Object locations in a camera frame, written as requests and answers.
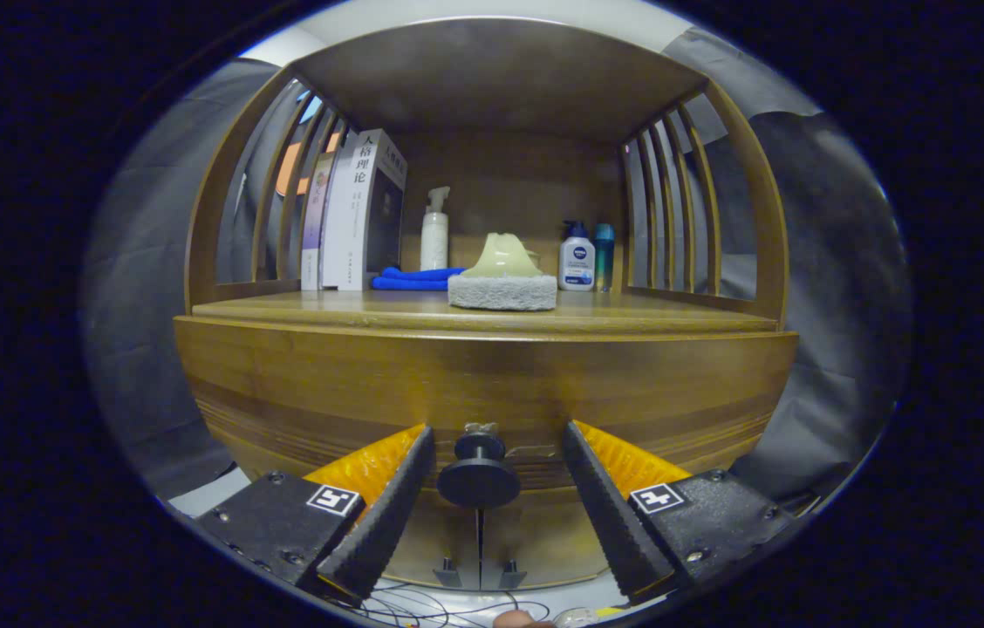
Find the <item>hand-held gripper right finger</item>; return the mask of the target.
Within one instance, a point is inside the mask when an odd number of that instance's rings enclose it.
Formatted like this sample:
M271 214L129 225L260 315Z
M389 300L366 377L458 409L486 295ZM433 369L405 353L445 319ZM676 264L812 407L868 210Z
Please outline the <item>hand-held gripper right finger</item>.
M798 526L790 509L727 470L688 473L576 420L561 440L565 466L629 603L722 587Z

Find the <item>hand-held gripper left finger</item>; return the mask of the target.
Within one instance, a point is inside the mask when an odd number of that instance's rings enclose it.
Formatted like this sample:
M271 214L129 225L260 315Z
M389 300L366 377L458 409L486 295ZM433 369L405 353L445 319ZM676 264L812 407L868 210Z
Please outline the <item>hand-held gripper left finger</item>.
M270 470L197 522L269 575L360 605L391 562L434 461L431 427L413 426L304 476Z

